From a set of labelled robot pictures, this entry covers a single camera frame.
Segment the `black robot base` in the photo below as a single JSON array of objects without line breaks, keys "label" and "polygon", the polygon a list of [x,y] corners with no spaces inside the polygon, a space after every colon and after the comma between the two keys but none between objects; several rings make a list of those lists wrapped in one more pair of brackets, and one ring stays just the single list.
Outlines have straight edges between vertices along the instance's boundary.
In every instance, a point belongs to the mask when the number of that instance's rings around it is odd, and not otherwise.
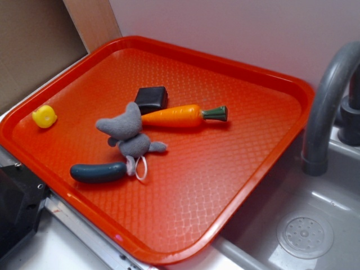
[{"label": "black robot base", "polygon": [[38,230],[47,185],[21,163],[1,167],[1,261]]}]

